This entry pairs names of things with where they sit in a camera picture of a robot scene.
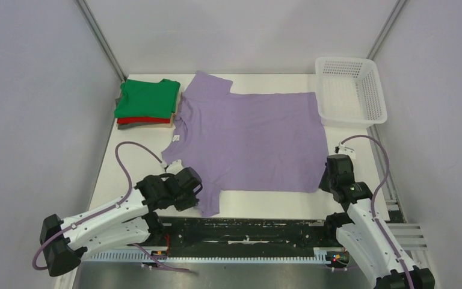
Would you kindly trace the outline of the purple t shirt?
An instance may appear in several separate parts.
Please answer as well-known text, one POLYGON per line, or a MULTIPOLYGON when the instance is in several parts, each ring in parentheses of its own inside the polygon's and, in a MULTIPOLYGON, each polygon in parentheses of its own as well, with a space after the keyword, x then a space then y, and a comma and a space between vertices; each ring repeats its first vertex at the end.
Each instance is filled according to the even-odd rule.
POLYGON ((182 93, 173 139, 162 152, 202 179, 198 208, 220 212, 222 191, 317 191, 328 155, 313 92, 236 94, 198 72, 182 93))

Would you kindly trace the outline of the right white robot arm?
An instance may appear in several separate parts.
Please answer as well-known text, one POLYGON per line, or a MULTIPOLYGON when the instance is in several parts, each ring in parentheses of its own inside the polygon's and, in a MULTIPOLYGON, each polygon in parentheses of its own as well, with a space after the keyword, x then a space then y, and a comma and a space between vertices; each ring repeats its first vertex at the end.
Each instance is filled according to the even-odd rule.
POLYGON ((355 180, 349 156, 327 157, 319 187, 343 208, 326 217, 324 240, 341 244, 372 288, 435 288, 430 269, 411 259, 374 210, 374 194, 365 182, 355 180))

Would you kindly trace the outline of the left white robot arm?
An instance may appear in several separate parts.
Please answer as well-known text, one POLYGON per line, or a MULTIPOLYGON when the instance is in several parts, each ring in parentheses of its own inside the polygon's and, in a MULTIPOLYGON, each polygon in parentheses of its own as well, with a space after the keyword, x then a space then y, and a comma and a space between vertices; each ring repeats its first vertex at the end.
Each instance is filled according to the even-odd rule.
POLYGON ((195 207, 202 180, 191 167, 176 174, 149 175, 123 196, 91 211, 61 219, 44 219, 40 254, 49 276, 64 275, 90 257, 115 247, 158 245, 165 229, 157 212, 195 207))

